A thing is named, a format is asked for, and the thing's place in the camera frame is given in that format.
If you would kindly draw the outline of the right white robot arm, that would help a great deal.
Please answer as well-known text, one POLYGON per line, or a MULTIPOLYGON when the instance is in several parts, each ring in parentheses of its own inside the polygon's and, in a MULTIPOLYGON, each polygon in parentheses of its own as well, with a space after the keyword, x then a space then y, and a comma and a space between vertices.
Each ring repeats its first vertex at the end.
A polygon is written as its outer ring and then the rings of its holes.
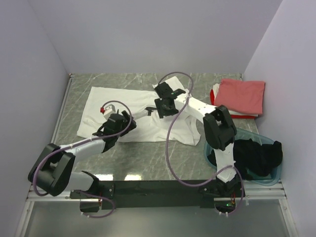
POLYGON ((172 90, 166 82, 159 83, 154 90, 158 95, 155 105, 159 117, 174 116, 167 135, 170 135, 178 117, 185 112, 202 122, 206 141, 213 148, 217 172, 209 180, 193 186, 210 184, 212 194, 222 197, 228 197, 236 188, 242 187, 242 177, 235 167, 233 154, 237 128, 228 109, 223 105, 215 107, 206 104, 192 97, 190 91, 172 90))

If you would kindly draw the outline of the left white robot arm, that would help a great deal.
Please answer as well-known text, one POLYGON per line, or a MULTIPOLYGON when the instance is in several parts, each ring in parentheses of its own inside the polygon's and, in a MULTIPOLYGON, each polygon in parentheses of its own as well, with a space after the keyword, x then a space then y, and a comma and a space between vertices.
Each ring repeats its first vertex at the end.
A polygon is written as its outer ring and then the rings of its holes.
POLYGON ((61 194, 67 187, 73 166, 81 158, 101 154, 112 148, 118 138, 136 128, 131 112, 111 114, 91 137, 65 146, 45 146, 28 174, 35 193, 40 196, 61 194))

